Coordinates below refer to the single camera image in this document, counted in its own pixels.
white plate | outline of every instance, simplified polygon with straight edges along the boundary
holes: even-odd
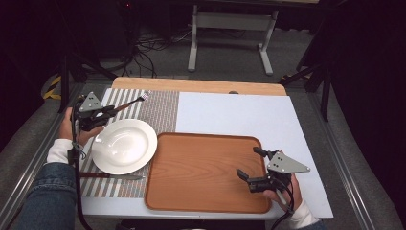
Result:
[[[95,137],[93,161],[106,173],[132,173],[148,163],[157,144],[155,130],[149,124],[136,119],[120,120]]]

fork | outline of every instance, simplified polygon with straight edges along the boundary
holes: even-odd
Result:
[[[131,104],[137,103],[137,102],[144,102],[146,99],[148,99],[149,95],[150,95],[151,91],[148,90],[147,92],[145,92],[143,95],[141,95],[140,97],[138,97],[136,100],[129,102],[129,103],[125,103],[123,105],[120,105],[118,107],[116,107],[114,110],[121,111],[127,107],[129,107]]]

wooden table edge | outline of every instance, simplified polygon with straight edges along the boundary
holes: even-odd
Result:
[[[114,79],[112,88],[149,89],[183,92],[225,93],[232,91],[238,94],[286,96],[286,90],[280,84],[253,83],[216,80],[175,80],[175,79],[142,79],[119,77]]]

knife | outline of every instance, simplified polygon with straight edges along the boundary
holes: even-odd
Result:
[[[80,177],[113,178],[113,179],[128,179],[128,180],[139,180],[144,178],[144,176],[142,175],[110,174],[103,172],[80,172]]]

white stand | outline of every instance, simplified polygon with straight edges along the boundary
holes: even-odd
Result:
[[[188,70],[195,71],[197,56],[197,28],[217,28],[265,31],[265,38],[259,44],[259,53],[262,58],[266,75],[272,75],[272,67],[266,52],[272,32],[277,21],[278,11],[273,11],[272,15],[247,15],[232,13],[197,12],[197,6],[193,6],[192,15],[192,45],[189,55]]]

